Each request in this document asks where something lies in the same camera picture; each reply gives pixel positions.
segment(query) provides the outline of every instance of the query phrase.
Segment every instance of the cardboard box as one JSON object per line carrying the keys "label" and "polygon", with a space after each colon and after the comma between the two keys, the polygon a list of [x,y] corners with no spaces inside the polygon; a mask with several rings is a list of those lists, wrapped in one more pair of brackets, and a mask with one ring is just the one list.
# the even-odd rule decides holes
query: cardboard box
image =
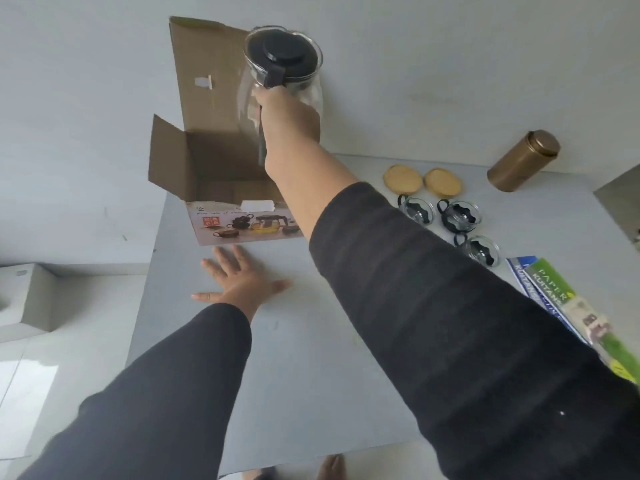
{"label": "cardboard box", "polygon": [[154,115],[149,181],[186,202],[201,246],[301,236],[258,164],[256,144],[240,130],[247,32],[180,17],[169,27],[184,131]]}

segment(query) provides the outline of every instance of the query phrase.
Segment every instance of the gold metal canister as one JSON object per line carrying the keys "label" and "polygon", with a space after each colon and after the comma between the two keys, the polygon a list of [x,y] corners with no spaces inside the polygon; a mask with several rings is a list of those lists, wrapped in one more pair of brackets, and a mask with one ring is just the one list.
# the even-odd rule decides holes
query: gold metal canister
{"label": "gold metal canister", "polygon": [[560,143],[548,131],[530,131],[486,173],[489,182],[503,192],[513,192],[556,159]]}

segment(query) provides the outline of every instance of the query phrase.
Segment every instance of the wooden coaster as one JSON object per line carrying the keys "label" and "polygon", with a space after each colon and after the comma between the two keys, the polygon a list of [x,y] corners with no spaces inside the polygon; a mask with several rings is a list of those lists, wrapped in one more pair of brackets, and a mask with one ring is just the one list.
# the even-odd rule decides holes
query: wooden coaster
{"label": "wooden coaster", "polygon": [[398,195],[411,195],[422,186],[420,173],[407,165],[393,165],[382,178],[387,188]]}
{"label": "wooden coaster", "polygon": [[440,198],[452,198],[462,192],[462,180],[452,171],[439,167],[425,174],[424,186]]}

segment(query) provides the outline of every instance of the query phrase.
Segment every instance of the outstretched hand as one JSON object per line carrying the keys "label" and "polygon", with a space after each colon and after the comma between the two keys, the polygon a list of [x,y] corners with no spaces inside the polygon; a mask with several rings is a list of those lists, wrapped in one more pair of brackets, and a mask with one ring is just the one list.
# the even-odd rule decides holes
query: outstretched hand
{"label": "outstretched hand", "polygon": [[258,307],[291,286],[290,280],[270,281],[262,266],[240,246],[231,248],[233,256],[218,246],[213,248],[217,263],[203,259],[200,264],[222,286],[222,292],[194,293],[192,298],[207,303],[228,303],[238,307],[251,323]]}

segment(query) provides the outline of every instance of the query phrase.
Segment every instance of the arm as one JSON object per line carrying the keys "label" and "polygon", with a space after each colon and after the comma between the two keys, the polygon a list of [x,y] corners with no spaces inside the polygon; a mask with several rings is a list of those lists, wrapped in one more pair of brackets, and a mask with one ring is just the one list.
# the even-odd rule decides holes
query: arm
{"label": "arm", "polygon": [[267,170],[445,475],[637,477],[636,388],[508,283],[354,183],[317,144],[308,110],[275,89],[259,98]]}
{"label": "arm", "polygon": [[21,480],[210,478],[251,350],[250,322],[262,302],[288,286],[269,282],[240,248],[214,251],[202,265],[222,293],[142,354],[53,437]]}

